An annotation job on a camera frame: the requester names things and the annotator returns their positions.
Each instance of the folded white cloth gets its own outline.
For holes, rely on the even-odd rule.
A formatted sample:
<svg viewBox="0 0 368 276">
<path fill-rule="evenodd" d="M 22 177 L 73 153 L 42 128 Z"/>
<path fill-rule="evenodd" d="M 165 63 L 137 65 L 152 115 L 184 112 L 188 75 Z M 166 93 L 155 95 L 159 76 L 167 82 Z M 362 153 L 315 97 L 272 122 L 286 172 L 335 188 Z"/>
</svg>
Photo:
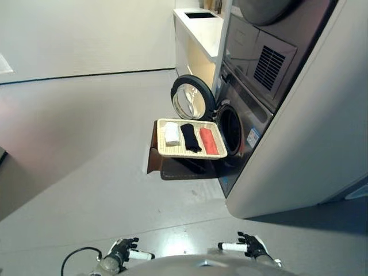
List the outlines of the folded white cloth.
<svg viewBox="0 0 368 276">
<path fill-rule="evenodd" d="M 167 122 L 165 125 L 166 145 L 180 145 L 179 126 L 175 122 Z"/>
</svg>

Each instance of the woven tray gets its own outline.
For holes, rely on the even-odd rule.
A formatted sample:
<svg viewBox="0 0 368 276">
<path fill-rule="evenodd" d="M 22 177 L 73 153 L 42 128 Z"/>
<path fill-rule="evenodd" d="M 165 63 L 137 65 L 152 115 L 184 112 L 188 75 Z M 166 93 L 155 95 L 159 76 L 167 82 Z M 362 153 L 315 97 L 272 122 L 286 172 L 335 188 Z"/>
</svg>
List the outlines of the woven tray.
<svg viewBox="0 0 368 276">
<path fill-rule="evenodd" d="M 165 125 L 167 122 L 175 122 L 179 125 L 192 124 L 194 127 L 194 134 L 198 140 L 198 144 L 202 148 L 200 152 L 187 151 L 185 148 L 184 136 L 181 130 L 180 134 L 180 145 L 166 146 L 165 143 Z M 208 128 L 212 131 L 213 139 L 216 143 L 218 155 L 207 154 L 206 149 L 203 145 L 200 129 Z M 162 156 L 165 157 L 178 157 L 178 158 L 195 158 L 195 159 L 220 159 L 228 155 L 225 148 L 224 142 L 221 138 L 220 131 L 214 122 L 205 121 L 193 121 L 193 120 L 181 120 L 181 119 L 160 119 L 157 121 L 157 142 L 158 151 Z"/>
</svg>

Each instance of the door glass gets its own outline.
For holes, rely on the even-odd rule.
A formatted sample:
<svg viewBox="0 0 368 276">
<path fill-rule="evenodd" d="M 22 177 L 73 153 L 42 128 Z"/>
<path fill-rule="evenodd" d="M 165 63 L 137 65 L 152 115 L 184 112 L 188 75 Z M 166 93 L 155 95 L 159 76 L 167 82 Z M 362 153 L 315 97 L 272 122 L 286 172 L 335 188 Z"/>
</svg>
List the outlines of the door glass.
<svg viewBox="0 0 368 276">
<path fill-rule="evenodd" d="M 205 100 L 202 94 L 189 83 L 184 83 L 178 87 L 172 102 L 175 111 L 183 119 L 200 119 L 206 111 Z"/>
</svg>

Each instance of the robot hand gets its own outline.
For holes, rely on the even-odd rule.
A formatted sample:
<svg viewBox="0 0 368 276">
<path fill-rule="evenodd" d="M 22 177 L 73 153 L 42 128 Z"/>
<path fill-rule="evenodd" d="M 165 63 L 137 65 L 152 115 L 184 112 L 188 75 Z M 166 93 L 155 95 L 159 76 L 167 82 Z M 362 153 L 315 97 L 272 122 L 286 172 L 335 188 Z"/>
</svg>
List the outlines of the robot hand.
<svg viewBox="0 0 368 276">
<path fill-rule="evenodd" d="M 257 236 L 250 236 L 243 232 L 237 233 L 240 237 L 238 243 L 219 243 L 217 246 L 220 250 L 234 250 L 244 252 L 246 257 L 253 258 L 257 262 L 267 265 L 276 265 L 281 267 L 282 263 L 279 259 L 274 260 L 268 253 L 265 244 Z"/>
<path fill-rule="evenodd" d="M 238 232 L 237 234 L 240 236 L 238 238 L 239 243 L 247 245 L 247 251 L 244 252 L 246 257 L 256 259 L 259 256 L 270 256 L 262 241 L 258 240 L 257 237 L 244 234 L 243 232 Z"/>
</svg>

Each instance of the red cloth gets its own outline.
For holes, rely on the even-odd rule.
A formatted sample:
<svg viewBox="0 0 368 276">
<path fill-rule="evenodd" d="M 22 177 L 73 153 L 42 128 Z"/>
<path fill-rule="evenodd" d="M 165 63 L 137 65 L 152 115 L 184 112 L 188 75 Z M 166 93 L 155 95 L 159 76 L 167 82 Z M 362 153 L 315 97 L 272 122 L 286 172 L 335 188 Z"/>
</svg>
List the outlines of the red cloth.
<svg viewBox="0 0 368 276">
<path fill-rule="evenodd" d="M 207 128 L 201 128 L 200 135 L 203 145 L 205 146 L 206 153 L 218 155 L 219 152 L 217 151 L 216 142 L 214 141 L 212 131 Z"/>
</svg>

